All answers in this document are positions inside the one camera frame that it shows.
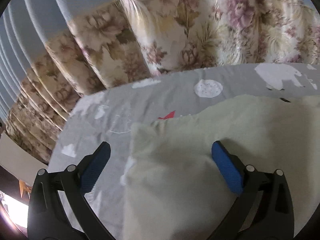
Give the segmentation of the grey patterned bed sheet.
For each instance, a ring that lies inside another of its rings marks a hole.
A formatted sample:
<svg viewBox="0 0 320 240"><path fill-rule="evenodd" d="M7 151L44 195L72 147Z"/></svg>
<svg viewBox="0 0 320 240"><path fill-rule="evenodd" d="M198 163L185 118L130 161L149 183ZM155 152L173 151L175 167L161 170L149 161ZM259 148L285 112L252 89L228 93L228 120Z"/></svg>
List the grey patterned bed sheet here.
<svg viewBox="0 0 320 240"><path fill-rule="evenodd" d="M104 226L124 239L125 173L132 166L131 128L196 115L236 96L273 99L319 97L319 66L255 63L167 74L82 98L59 135L51 172L77 164L101 142L111 158L86 199Z"/></svg>

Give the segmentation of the beige hooded jacket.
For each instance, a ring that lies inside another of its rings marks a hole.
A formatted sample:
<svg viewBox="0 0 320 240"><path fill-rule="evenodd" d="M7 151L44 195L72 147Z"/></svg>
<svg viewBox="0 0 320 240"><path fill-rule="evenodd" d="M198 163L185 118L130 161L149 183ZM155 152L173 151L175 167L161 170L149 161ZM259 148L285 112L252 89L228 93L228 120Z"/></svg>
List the beige hooded jacket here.
<svg viewBox="0 0 320 240"><path fill-rule="evenodd" d="M234 203L211 157L221 141L257 170L283 170L295 232L319 205L319 97L241 95L183 116L131 128L124 239L206 239Z"/></svg>

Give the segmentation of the blue floral curtain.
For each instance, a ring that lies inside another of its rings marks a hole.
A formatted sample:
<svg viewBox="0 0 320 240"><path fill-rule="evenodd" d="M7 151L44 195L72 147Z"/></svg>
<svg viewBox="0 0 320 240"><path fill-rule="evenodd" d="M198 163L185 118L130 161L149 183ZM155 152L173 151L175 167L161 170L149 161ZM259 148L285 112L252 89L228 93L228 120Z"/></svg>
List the blue floral curtain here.
<svg viewBox="0 0 320 240"><path fill-rule="evenodd" d="M319 64L310 0L10 0L1 14L1 131L47 164L83 96L260 62Z"/></svg>

